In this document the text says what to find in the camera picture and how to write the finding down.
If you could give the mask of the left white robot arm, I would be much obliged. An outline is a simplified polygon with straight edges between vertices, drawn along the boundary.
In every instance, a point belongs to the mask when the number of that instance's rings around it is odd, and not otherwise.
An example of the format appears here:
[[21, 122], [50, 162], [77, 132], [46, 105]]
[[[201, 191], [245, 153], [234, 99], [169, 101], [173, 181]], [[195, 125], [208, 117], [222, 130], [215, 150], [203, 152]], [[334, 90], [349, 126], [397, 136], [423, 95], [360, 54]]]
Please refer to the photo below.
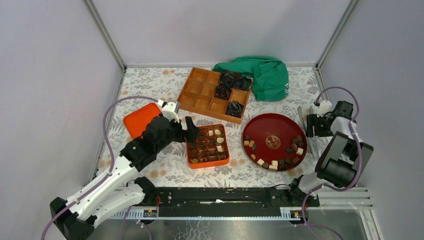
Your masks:
[[138, 173], [157, 159], [172, 142], [194, 144], [201, 130], [187, 116], [186, 129], [174, 119], [159, 115], [146, 125], [142, 135], [128, 142], [105, 170], [74, 195], [56, 197], [50, 203], [52, 222], [67, 240], [86, 240], [103, 221], [133, 205], [148, 206], [156, 187]]

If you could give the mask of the red round plate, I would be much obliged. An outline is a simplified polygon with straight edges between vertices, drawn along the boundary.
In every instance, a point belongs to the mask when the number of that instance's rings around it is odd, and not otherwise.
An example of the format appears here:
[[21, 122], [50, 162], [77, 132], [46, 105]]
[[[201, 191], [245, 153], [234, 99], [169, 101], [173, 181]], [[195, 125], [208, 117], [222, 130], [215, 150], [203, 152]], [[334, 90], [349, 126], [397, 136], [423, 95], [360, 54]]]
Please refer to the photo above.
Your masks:
[[296, 168], [308, 150], [303, 129], [294, 120], [277, 113], [252, 118], [242, 131], [241, 145], [254, 164], [272, 172]]

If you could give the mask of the metal serving tongs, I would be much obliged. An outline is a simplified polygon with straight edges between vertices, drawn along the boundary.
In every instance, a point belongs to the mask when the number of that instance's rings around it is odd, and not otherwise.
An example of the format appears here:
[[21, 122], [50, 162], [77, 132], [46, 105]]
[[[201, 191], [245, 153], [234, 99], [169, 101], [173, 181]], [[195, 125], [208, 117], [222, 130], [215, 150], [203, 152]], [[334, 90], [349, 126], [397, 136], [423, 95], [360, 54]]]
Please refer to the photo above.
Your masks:
[[[297, 117], [299, 119], [299, 125], [307, 133], [307, 116], [314, 114], [318, 108], [313, 103], [302, 104], [297, 107]], [[312, 154], [315, 160], [319, 159], [319, 148], [317, 139], [315, 137], [306, 137], [308, 145], [308, 153]]]

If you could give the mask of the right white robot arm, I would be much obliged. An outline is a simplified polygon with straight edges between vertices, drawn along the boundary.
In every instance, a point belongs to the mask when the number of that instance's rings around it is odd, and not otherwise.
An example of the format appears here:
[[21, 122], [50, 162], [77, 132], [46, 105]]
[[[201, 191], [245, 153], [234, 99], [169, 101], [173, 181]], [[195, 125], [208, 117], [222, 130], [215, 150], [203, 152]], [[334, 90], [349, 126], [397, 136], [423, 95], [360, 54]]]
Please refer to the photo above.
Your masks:
[[318, 160], [312, 173], [290, 184], [286, 198], [291, 205], [301, 205], [323, 188], [346, 191], [358, 182], [374, 148], [359, 137], [353, 110], [347, 101], [321, 100], [299, 113], [308, 148]]

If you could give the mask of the orange box lid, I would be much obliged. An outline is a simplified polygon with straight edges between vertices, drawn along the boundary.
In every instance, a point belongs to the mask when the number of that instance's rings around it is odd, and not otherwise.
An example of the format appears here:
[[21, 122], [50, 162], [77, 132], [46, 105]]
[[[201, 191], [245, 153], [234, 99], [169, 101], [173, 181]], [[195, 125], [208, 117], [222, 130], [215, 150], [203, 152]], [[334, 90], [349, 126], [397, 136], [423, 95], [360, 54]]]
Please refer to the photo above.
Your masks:
[[161, 113], [156, 103], [149, 103], [123, 118], [123, 124], [130, 137], [135, 139], [142, 135], [146, 126]]

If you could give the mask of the orange chocolate box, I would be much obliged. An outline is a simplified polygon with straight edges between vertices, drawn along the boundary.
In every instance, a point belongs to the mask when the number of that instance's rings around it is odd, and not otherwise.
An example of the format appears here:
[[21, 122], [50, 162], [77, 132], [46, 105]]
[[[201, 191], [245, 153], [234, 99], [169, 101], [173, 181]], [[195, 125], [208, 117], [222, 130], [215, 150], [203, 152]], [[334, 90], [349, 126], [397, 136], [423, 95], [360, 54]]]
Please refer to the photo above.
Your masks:
[[[187, 144], [188, 166], [191, 169], [203, 169], [227, 165], [230, 162], [230, 151], [224, 125], [203, 125], [198, 128], [200, 134], [196, 143]], [[221, 131], [221, 135], [215, 135], [216, 129]], [[213, 136], [209, 136], [209, 130], [213, 131]], [[224, 142], [217, 143], [217, 138], [224, 138]], [[217, 146], [222, 146], [223, 152], [219, 152]]]

